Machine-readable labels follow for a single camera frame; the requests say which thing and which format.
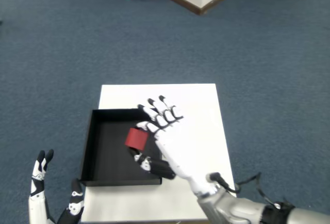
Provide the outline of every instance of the red block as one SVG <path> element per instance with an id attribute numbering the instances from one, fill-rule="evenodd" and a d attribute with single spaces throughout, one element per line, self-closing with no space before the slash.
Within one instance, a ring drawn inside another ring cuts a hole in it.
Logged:
<path id="1" fill-rule="evenodd" d="M 147 132 L 131 128 L 126 138 L 125 145 L 138 150 L 143 150 L 147 139 Z"/>

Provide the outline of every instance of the robotic hand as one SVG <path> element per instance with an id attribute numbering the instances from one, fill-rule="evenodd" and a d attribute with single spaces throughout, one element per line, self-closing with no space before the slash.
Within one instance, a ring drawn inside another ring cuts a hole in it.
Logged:
<path id="1" fill-rule="evenodd" d="M 54 151 L 46 155 L 40 151 L 32 172 L 31 194 L 29 197 L 30 224 L 76 224 L 84 210 L 83 191 L 78 179 L 72 181 L 72 193 L 69 206 L 63 211 L 57 222 L 51 217 L 45 196 L 44 179 Z"/>
<path id="2" fill-rule="evenodd" d="M 165 176 L 164 178 L 173 179 L 177 175 L 186 179 L 192 191 L 198 196 L 214 194 L 216 192 L 215 186 L 209 184 L 205 175 L 197 170 L 195 153 L 189 150 L 191 149 L 189 142 L 194 137 L 189 137 L 190 125 L 187 119 L 183 117 L 175 105 L 163 96 L 160 96 L 157 101 L 149 99 L 148 102 L 155 109 L 143 105 L 138 107 L 150 116 L 151 121 L 140 122 L 136 126 L 154 134 L 156 145 L 168 162 L 146 157 L 133 149 L 135 161 L 143 169 L 161 177 L 164 176 L 159 172 L 166 171 L 169 177 Z"/>
<path id="3" fill-rule="evenodd" d="M 196 170 L 194 162 L 197 154 L 189 149 L 189 130 L 192 128 L 178 108 L 163 96 L 159 100 L 149 99 L 155 109 L 139 105 L 150 116 L 150 121 L 140 122 L 138 128 L 154 134 L 156 145 L 168 162 L 150 158 L 136 149 L 131 149 L 135 161 L 142 169 L 164 178 L 173 179 L 175 175 L 186 179 L 197 202 L 213 224 L 329 224 L 330 216 L 297 209 L 288 202 L 271 202 L 261 189 L 258 191 L 270 203 L 256 203 L 248 199 L 236 198 L 219 173 L 204 175 Z M 260 175 L 238 183 L 257 179 Z"/>

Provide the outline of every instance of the black tray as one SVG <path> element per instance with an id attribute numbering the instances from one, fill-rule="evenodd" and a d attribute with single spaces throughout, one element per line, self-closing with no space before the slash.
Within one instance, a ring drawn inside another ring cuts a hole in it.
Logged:
<path id="1" fill-rule="evenodd" d="M 139 109 L 93 110 L 82 159 L 80 180 L 85 186 L 157 185 L 161 178 L 144 171 L 125 145 L 129 129 L 149 116 Z M 161 158 L 149 135 L 143 153 Z"/>

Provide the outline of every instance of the white table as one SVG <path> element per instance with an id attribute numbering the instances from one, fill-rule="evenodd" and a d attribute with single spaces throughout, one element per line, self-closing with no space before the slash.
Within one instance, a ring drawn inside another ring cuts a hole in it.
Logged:
<path id="1" fill-rule="evenodd" d="M 200 137 L 201 165 L 206 172 L 220 172 L 231 188 L 234 180 L 224 135 L 215 84 L 103 85 L 99 109 L 149 106 L 148 98 L 171 99 L 194 121 Z M 206 216 L 185 180 L 163 180 L 162 185 L 87 187 L 82 222 L 204 220 Z"/>

